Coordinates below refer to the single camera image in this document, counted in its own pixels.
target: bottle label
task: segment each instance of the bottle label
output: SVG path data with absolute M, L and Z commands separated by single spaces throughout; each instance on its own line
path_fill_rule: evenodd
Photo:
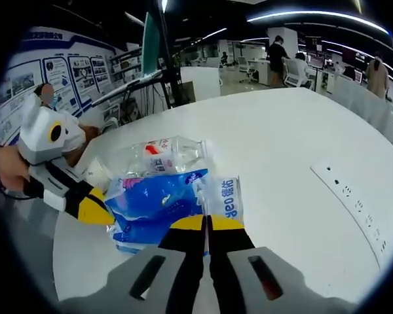
M 171 139 L 148 142 L 143 155 L 149 171 L 176 173 Z

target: electrical outlet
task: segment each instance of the electrical outlet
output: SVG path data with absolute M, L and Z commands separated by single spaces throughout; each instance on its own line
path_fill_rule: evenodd
M 379 223 L 375 221 L 367 208 L 366 200 L 361 196 L 360 189 L 352 186 L 339 169 L 327 161 L 319 162 L 310 168 L 354 218 L 370 244 L 381 269 L 386 263 L 386 239 L 382 235 L 381 228 L 378 227 Z

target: ceiling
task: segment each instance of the ceiling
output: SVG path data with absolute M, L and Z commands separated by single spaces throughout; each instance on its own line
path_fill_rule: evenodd
M 54 5 L 46 5 L 44 13 L 35 23 L 39 26 L 74 31 L 124 48 L 126 42 L 140 43 L 143 34 L 143 28 L 131 22 L 124 12 L 144 21 L 150 1 L 156 0 L 106 0 L 96 6 L 85 0 L 53 1 Z M 355 21 L 311 15 L 286 16 L 253 23 L 246 21 L 248 18 L 271 12 L 326 10 L 372 21 L 389 29 L 393 35 L 392 1 L 385 0 L 383 6 L 371 0 L 168 0 L 165 19 L 168 39 L 172 47 L 176 39 L 190 37 L 189 40 L 180 42 L 182 46 L 189 46 L 197 39 L 224 27 L 227 27 L 226 31 L 206 39 L 206 42 L 214 42 L 218 39 L 239 41 L 265 37 L 268 27 L 286 26 L 299 32 L 301 41 L 306 35 L 316 35 L 322 36 L 327 41 L 345 44 L 369 54 L 382 50 L 385 61 L 393 66 L 393 51 L 386 47 L 393 47 L 392 37 Z

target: white table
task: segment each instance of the white table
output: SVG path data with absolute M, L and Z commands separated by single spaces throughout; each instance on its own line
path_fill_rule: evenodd
M 377 208 L 390 208 L 393 147 L 381 134 L 304 88 L 263 90 L 196 102 L 104 134 L 91 142 L 79 169 L 94 156 L 174 135 L 211 141 L 218 171 L 240 175 L 246 231 L 256 246 L 295 266 L 313 291 L 360 301 L 379 274 L 375 257 L 310 166 L 331 157 Z M 105 228 L 60 215 L 54 237 L 59 299 L 99 290 L 128 257 Z

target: black stand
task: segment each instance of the black stand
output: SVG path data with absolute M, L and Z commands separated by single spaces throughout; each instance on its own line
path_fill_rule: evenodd
M 174 67 L 172 56 L 169 51 L 168 37 L 167 37 L 167 27 L 166 20 L 164 19 L 163 9 L 161 7 L 162 1 L 159 0 L 148 0 L 149 4 L 149 14 L 157 23 L 160 32 L 160 54 L 164 60 L 163 69 L 163 82 L 170 84 L 172 90 L 172 95 L 174 98 L 174 107 L 182 105 L 181 94 L 179 92 L 178 81 L 180 80 L 180 72 Z M 167 94 L 166 87 L 163 87 L 163 92 L 166 96 L 166 103 L 170 109 L 169 96 Z
M 317 74 L 319 72 L 319 69 L 316 68 L 316 78 L 314 79 L 314 91 L 317 92 Z

